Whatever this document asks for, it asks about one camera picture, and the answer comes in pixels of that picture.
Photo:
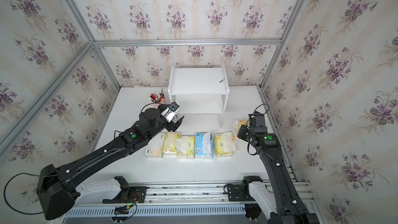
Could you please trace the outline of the white tissue pack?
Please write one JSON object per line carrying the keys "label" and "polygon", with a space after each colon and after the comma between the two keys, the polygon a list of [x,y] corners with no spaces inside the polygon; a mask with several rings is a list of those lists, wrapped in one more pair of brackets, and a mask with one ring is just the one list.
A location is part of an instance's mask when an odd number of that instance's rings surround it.
{"label": "white tissue pack", "polygon": [[152,138],[145,147],[145,156],[147,158],[161,158],[163,154],[163,142],[165,133],[159,133]]}

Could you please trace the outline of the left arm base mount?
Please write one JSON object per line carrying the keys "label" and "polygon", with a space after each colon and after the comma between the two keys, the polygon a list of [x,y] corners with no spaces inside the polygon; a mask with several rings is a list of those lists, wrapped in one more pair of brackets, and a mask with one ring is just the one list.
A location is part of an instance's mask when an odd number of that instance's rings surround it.
{"label": "left arm base mount", "polygon": [[120,191],[113,198],[103,199],[103,204],[144,203],[147,187],[131,186],[123,176],[116,176],[114,179],[119,184]]}

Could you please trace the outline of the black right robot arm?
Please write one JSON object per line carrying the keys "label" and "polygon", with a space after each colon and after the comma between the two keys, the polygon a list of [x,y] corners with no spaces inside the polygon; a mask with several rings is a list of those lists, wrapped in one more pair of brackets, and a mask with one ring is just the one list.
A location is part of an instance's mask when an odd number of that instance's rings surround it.
{"label": "black right robot arm", "polygon": [[245,176],[242,194],[253,199],[266,217],[268,224],[319,224],[315,213],[311,213],[300,198],[283,157],[282,146],[274,133],[269,133],[265,113],[255,109],[241,125],[237,137],[253,147],[265,166],[273,196],[258,176]]}

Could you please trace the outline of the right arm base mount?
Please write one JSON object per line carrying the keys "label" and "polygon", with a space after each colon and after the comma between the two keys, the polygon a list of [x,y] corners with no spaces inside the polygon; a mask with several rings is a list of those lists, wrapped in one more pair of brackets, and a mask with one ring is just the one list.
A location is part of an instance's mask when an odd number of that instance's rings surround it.
{"label": "right arm base mount", "polygon": [[249,194],[249,184],[253,182],[263,182],[260,176],[245,176],[240,184],[225,184],[224,194],[228,196],[229,202],[254,201]]}

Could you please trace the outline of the orange tissue pack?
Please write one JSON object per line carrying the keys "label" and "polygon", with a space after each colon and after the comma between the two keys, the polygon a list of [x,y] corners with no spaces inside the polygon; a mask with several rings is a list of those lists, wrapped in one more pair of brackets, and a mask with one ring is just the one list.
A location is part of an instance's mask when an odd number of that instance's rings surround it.
{"label": "orange tissue pack", "polygon": [[238,135],[238,132],[239,132],[239,129],[241,128],[241,126],[242,125],[246,125],[246,124],[247,124],[247,120],[246,119],[242,119],[240,121],[235,120],[235,122],[233,123],[231,139],[232,139],[232,142],[234,144],[237,144],[237,143],[241,142],[241,139],[239,139],[237,137],[237,135]]}

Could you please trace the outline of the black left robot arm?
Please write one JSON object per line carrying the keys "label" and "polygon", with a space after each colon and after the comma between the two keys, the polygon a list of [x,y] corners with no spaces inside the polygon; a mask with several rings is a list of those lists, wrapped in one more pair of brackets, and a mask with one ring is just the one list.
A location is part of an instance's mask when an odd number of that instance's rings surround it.
{"label": "black left robot arm", "polygon": [[123,176],[113,178],[116,182],[115,189],[110,189],[109,183],[96,189],[77,188],[98,171],[147,146],[163,130],[175,132],[183,121],[182,118],[174,119],[178,109],[176,102],[159,104],[156,108],[145,105],[138,121],[108,144],[60,167],[56,168],[53,164],[44,167],[37,176],[35,192],[45,219],[54,220],[63,216],[78,201],[89,199],[90,196],[110,201],[135,202],[137,197]]}

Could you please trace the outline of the blue tissue pack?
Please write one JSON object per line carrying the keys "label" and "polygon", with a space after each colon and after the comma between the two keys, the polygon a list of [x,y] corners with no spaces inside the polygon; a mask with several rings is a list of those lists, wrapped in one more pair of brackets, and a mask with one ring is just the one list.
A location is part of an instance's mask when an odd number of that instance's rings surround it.
{"label": "blue tissue pack", "polygon": [[211,159],[213,156],[213,135],[211,132],[199,132],[195,135],[194,157]]}

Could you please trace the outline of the white two-tier shelf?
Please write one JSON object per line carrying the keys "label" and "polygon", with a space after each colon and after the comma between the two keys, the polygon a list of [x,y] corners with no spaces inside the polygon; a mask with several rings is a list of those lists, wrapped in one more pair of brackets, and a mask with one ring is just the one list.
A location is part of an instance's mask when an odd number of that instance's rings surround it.
{"label": "white two-tier shelf", "polygon": [[180,115],[217,115],[219,125],[227,108],[230,87],[226,68],[184,67],[171,68],[167,94],[176,102]]}

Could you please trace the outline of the yellow tissue pack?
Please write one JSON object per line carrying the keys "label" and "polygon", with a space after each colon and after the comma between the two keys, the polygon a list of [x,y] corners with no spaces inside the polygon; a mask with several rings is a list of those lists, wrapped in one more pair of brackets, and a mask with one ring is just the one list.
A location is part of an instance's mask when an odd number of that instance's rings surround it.
{"label": "yellow tissue pack", "polygon": [[176,140],[178,159],[194,159],[195,136],[182,136]]}
{"label": "yellow tissue pack", "polygon": [[216,157],[233,157],[236,145],[232,140],[232,132],[216,134],[214,136],[214,150]]}
{"label": "yellow tissue pack", "polygon": [[164,136],[162,154],[164,156],[177,156],[176,141],[181,138],[179,132],[167,132]]}

